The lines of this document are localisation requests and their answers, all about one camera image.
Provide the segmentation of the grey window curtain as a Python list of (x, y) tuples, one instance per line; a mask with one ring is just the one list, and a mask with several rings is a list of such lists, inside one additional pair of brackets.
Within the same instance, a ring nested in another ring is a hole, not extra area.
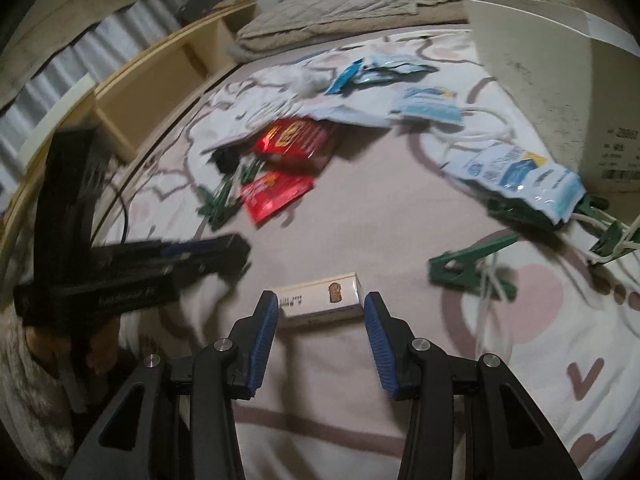
[(139, 0), (91, 25), (52, 55), (16, 98), (1, 110), (1, 154), (17, 153), (38, 122), (85, 75), (106, 80), (157, 41), (180, 28), (177, 11), (186, 0)]

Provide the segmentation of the patterned white pink blanket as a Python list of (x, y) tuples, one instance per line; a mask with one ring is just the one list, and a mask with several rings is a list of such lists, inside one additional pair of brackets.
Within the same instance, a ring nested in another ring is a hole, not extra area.
[[(104, 240), (206, 237), (196, 190), (218, 183), (206, 150), (230, 120), (268, 99), (284, 100), (295, 66), (333, 75), (370, 52), (394, 51), (425, 58), (435, 66), (428, 84), (479, 106), (470, 127), (486, 130), (509, 119), (519, 144), (544, 151), (480, 65), (469, 32), (409, 32), (300, 49), (248, 64), (206, 93), (125, 185)], [(440, 175), (441, 151), (428, 130), (345, 129), (309, 193), (262, 226), (245, 212), (230, 221), (229, 229), (252, 246), (236, 289), (208, 281), (184, 303), (212, 310), (206, 337), (215, 339), (249, 314), (265, 289), (356, 274), (416, 335), (464, 358), (474, 358), (478, 346), (499, 353), (582, 475), (618, 477), (639, 429), (638, 256), (591, 269), (555, 237), (523, 237), (497, 256), (518, 296), (494, 302), (490, 324), (479, 333), (477, 296), (432, 284), (427, 263), (504, 229)], [(409, 413), (408, 404), (382, 389), (360, 321), (280, 330), (262, 388), (235, 408), (247, 477), (393, 479)]]

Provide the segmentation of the grey quilted pillow left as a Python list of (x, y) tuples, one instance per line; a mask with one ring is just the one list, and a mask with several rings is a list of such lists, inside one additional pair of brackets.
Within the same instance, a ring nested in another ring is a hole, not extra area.
[(241, 28), (236, 39), (250, 41), (314, 25), (414, 14), (414, 0), (283, 0)]

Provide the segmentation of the green clothes peg front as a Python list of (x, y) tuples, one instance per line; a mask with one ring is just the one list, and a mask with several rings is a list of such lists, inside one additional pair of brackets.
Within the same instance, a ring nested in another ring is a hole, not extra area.
[(474, 292), (482, 297), (513, 301), (518, 288), (498, 277), (497, 256), (500, 250), (517, 241), (518, 234), (508, 234), (433, 257), (427, 263), (428, 279), (433, 284)]

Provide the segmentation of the blue white wipes pack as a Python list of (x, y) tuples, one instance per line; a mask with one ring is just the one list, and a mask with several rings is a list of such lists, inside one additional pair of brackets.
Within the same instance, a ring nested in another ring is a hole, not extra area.
[(442, 166), (450, 178), (478, 185), (506, 200), (518, 200), (556, 226), (566, 223), (586, 195), (574, 171), (517, 145), (494, 142), (455, 154)]
[(407, 87), (394, 97), (390, 112), (401, 118), (461, 126), (457, 93), (440, 87)]

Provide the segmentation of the red cigarette box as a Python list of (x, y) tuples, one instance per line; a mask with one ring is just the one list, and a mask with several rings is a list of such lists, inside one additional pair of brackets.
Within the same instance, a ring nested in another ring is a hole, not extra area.
[(340, 129), (309, 117), (278, 119), (262, 130), (252, 152), (282, 168), (319, 172), (332, 158)]

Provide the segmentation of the blue white wipes pack near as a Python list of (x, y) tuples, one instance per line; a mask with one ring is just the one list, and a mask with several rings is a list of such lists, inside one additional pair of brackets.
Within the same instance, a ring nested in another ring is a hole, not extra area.
[(506, 200), (518, 200), (556, 226), (566, 223), (586, 195), (574, 171), (517, 145), (494, 142), (455, 154), (442, 166), (450, 178), (478, 185)]

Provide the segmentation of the red foil sachet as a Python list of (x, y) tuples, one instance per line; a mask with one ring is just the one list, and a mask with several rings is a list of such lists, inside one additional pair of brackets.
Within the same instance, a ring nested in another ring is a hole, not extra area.
[(269, 171), (243, 185), (241, 198), (250, 221), (261, 224), (313, 187), (314, 177)]

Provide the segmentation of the white paper sachet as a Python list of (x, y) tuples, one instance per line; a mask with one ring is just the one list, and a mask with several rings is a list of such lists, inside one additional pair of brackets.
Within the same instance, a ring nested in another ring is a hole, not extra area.
[(344, 104), (340, 105), (303, 105), (299, 110), (302, 116), (313, 120), (326, 120), (337, 124), (360, 126), (367, 128), (393, 128), (396, 122), (393, 118), (378, 116)]

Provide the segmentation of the white crumpled tissue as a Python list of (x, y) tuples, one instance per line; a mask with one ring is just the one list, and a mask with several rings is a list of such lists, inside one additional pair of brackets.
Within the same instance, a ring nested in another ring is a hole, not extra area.
[(310, 99), (329, 88), (332, 77), (307, 67), (288, 66), (280, 71), (282, 82), (288, 90), (301, 99)]

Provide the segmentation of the white small medicine box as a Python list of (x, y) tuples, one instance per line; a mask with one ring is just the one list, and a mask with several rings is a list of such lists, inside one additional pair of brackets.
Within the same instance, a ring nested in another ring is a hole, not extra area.
[(356, 273), (277, 288), (279, 324), (286, 328), (360, 318), (363, 293)]

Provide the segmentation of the blue snack packets pile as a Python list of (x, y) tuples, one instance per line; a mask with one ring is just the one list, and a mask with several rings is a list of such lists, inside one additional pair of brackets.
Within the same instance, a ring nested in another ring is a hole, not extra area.
[(334, 96), (356, 87), (393, 84), (425, 77), (439, 71), (437, 66), (412, 54), (371, 54), (347, 65), (326, 88), (326, 96)]

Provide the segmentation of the green clothes peg left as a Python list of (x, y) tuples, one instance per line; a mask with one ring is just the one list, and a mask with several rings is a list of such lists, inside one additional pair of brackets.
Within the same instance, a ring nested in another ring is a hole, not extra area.
[(205, 220), (212, 232), (227, 224), (242, 207), (241, 188), (252, 183), (262, 169), (262, 162), (256, 157), (241, 158), (233, 168), (219, 170), (220, 182), (211, 190), (205, 185), (196, 188), (196, 196), (201, 202), (196, 212)]

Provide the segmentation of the green clothes peg right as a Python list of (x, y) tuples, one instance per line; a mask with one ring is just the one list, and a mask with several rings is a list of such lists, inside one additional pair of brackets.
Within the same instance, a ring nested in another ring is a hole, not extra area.
[[(490, 198), (488, 216), (504, 223), (521, 226), (533, 232), (546, 232), (582, 254), (592, 264), (605, 264), (639, 250), (639, 217), (630, 226), (609, 214), (608, 201), (586, 194), (576, 205), (568, 220), (553, 223), (541, 211), (521, 200)], [(570, 238), (568, 226), (572, 223), (584, 228), (596, 241), (590, 248), (576, 245)]]

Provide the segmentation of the blue white wipes pack middle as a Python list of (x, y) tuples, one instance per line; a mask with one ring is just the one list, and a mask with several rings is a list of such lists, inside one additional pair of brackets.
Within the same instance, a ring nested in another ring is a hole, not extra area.
[(461, 126), (457, 93), (440, 87), (407, 87), (394, 97), (390, 112), (401, 118)]

